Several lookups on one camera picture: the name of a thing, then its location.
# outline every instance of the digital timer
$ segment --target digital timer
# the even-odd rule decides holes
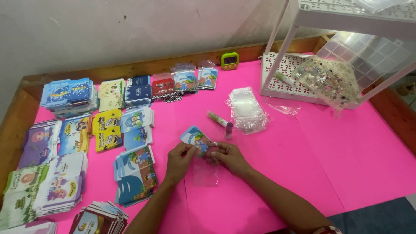
[[[238,67],[240,56],[236,52],[225,53],[221,56],[221,68],[224,70],[232,70]]]

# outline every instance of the purple glue stick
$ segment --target purple glue stick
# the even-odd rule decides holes
[[[229,122],[227,123],[227,126],[225,127],[225,138],[226,139],[230,139],[231,138],[231,134],[233,133],[233,123]]]

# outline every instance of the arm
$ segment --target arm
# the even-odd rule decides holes
[[[220,142],[211,156],[244,180],[296,234],[312,234],[332,223],[308,201],[252,168],[236,145]]]
[[[196,151],[195,146],[181,142],[168,153],[165,179],[127,227],[125,234],[158,233],[171,195],[178,183],[185,177],[189,163]]]

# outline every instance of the shelf leg tube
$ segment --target shelf leg tube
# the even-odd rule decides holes
[[[390,78],[386,79],[383,83],[375,87],[370,92],[366,93],[364,96],[362,96],[360,99],[357,100],[359,104],[363,104],[368,99],[372,98],[374,95],[381,92],[383,89],[387,88],[394,82],[400,80],[405,75],[409,74],[411,71],[416,69],[416,61],[412,62],[411,64],[407,65],[402,70],[396,72],[394,75],[392,75]]]
[[[285,14],[285,10],[286,10],[288,5],[289,5],[289,0],[285,0],[285,2],[283,3],[282,8],[280,9],[279,17],[277,18],[276,25],[273,28],[272,34],[270,35],[269,42],[267,42],[266,50],[264,52],[266,55],[269,54],[270,49],[272,48],[273,41],[276,38],[277,31],[279,30],[280,23],[282,22],[283,15]]]
[[[273,75],[275,74],[277,68],[279,67],[280,62],[282,61],[282,58],[284,57],[287,49],[289,48],[289,45],[292,42],[292,39],[295,36],[298,28],[299,28],[299,26],[296,26],[296,25],[292,25],[290,27],[289,32],[287,33],[286,38],[283,41],[282,47],[280,48],[280,50],[277,54],[277,58],[276,58],[275,62],[273,63],[269,74],[267,75],[266,81],[264,82],[264,84],[262,86],[264,90],[267,89],[267,86],[272,81]]]

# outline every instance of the hand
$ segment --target hand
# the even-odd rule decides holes
[[[215,143],[210,144],[210,146],[216,147]],[[225,164],[231,173],[239,178],[253,170],[239,148],[234,144],[219,142],[218,149],[212,151],[211,156]]]
[[[181,142],[173,150],[169,151],[164,181],[171,182],[176,186],[185,177],[189,163],[196,154],[197,149],[194,145]]]

